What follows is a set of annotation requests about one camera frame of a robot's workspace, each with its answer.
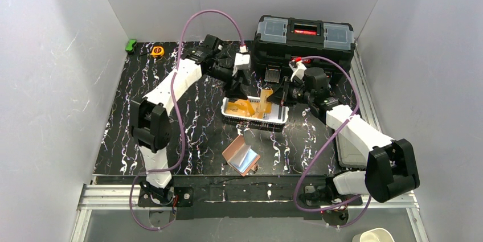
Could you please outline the orange credit card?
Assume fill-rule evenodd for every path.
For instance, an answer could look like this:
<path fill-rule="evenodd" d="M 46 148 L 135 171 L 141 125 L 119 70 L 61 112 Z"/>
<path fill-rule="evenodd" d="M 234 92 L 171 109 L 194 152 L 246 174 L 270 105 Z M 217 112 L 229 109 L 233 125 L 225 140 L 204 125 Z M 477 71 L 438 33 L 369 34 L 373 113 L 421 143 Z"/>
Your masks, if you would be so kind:
<path fill-rule="evenodd" d="M 267 98 L 273 93 L 271 89 L 262 89 L 260 92 L 260 101 L 257 108 L 257 118 L 263 119 L 266 114 L 271 114 L 272 104 L 267 101 Z"/>
<path fill-rule="evenodd" d="M 224 110 L 227 115 L 251 117 L 256 111 L 249 100 L 229 101 Z"/>

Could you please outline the brown leather card holder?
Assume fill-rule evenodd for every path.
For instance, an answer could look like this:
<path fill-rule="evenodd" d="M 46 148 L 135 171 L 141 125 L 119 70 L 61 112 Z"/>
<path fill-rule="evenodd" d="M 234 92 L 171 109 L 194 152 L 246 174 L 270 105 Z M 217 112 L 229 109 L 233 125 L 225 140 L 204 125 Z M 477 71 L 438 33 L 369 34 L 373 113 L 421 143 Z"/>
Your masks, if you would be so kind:
<path fill-rule="evenodd" d="M 260 155 L 245 142 L 242 135 L 238 135 L 222 152 L 227 164 L 242 177 L 248 173 L 256 173 L 259 169 Z"/>

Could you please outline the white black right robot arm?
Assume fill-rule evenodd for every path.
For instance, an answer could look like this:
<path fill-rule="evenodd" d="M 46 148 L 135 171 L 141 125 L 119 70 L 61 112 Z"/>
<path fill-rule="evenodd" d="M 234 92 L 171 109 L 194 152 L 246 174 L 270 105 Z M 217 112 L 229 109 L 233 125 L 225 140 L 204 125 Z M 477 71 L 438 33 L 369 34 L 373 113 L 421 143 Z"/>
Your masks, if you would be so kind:
<path fill-rule="evenodd" d="M 376 130 L 331 95 L 329 79 L 322 68 L 308 68 L 302 77 L 285 77 L 266 101 L 283 106 L 308 105 L 322 123 L 343 135 L 366 160 L 361 171 L 328 177 L 325 187 L 301 194 L 300 199 L 334 200 L 343 195 L 367 194 L 384 203 L 420 186 L 412 144 Z"/>

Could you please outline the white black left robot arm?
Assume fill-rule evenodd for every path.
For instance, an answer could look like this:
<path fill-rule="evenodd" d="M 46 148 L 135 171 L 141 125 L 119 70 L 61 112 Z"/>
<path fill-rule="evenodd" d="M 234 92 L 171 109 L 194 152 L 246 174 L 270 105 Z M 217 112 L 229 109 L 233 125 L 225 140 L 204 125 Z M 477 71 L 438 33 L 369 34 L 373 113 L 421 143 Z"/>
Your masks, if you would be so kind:
<path fill-rule="evenodd" d="M 146 169 L 141 191 L 163 206 L 174 201 L 169 188 L 173 167 L 168 165 L 166 148 L 172 138 L 170 113 L 175 111 L 178 121 L 182 121 L 178 100 L 204 75 L 222 81 L 226 97 L 247 99 L 242 90 L 246 83 L 243 71 L 251 63 L 244 43 L 230 57 L 223 41 L 213 35 L 207 35 L 196 47 L 180 48 L 178 56 L 174 69 L 157 87 L 130 102 L 129 132 L 141 151 Z"/>

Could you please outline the white plastic basket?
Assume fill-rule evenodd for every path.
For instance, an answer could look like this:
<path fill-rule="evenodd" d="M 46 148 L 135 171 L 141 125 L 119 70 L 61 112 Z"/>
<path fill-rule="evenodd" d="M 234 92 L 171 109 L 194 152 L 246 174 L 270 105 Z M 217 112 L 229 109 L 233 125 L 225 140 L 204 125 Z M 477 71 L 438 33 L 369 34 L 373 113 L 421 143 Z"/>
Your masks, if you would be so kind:
<path fill-rule="evenodd" d="M 266 104 L 267 112 L 260 110 L 259 97 L 249 96 L 248 100 L 223 99 L 222 115 L 227 118 L 261 124 L 284 125 L 288 120 L 289 108 L 276 104 Z"/>

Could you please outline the black red toolbox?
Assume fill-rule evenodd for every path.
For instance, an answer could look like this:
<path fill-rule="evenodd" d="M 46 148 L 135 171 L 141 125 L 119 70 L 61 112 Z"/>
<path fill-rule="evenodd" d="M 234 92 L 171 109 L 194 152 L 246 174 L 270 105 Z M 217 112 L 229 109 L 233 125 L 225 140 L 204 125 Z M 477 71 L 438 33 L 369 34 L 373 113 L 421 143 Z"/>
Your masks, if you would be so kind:
<path fill-rule="evenodd" d="M 263 15 L 249 51 L 251 68 L 267 82 L 279 83 L 284 76 L 290 76 L 289 62 L 302 58 L 308 68 L 323 68 L 334 85 L 342 72 L 319 57 L 349 72 L 355 52 L 354 30 L 349 23 Z"/>

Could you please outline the yellow tape measure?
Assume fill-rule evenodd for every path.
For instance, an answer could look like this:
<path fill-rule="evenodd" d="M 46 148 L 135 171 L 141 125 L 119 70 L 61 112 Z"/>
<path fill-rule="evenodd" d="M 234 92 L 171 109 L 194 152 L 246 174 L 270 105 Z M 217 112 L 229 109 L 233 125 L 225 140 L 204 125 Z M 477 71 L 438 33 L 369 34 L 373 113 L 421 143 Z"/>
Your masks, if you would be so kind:
<path fill-rule="evenodd" d="M 165 54 L 165 50 L 162 46 L 154 46 L 150 55 L 154 58 L 160 58 Z"/>

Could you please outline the green small device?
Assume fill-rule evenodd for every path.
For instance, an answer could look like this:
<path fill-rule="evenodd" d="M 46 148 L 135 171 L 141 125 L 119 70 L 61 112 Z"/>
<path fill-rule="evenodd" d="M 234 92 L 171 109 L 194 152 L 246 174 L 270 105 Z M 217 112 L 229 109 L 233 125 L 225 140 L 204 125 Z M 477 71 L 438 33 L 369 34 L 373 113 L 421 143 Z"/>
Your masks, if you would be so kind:
<path fill-rule="evenodd" d="M 125 51 L 128 54 L 132 54 L 136 50 L 136 45 L 137 45 L 136 39 L 129 39 L 125 46 Z"/>

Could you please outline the white plastic cup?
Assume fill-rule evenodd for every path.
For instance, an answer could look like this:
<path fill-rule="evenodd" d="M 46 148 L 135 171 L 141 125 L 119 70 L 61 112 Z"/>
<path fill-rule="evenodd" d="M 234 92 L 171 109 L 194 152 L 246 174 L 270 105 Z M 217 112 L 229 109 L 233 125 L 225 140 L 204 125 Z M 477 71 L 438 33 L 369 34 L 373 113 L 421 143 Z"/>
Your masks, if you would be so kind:
<path fill-rule="evenodd" d="M 352 242 L 394 242 L 390 232 L 384 228 L 374 228 L 353 237 Z"/>

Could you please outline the aluminium frame rail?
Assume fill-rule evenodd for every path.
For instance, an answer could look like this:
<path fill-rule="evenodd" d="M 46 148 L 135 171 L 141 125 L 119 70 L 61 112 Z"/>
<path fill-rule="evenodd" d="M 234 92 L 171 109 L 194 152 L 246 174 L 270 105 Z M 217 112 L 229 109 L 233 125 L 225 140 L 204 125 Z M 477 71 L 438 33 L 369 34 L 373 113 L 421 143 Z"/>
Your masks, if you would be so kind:
<path fill-rule="evenodd" d="M 385 203 L 363 196 L 341 212 L 315 206 L 300 211 L 292 195 L 301 174 L 173 174 L 175 214 L 142 196 L 136 175 L 94 174 L 81 195 L 71 240 L 352 241 L 384 228 L 395 241 L 427 241 L 413 192 Z M 323 185 L 328 176 L 309 173 L 304 186 Z"/>

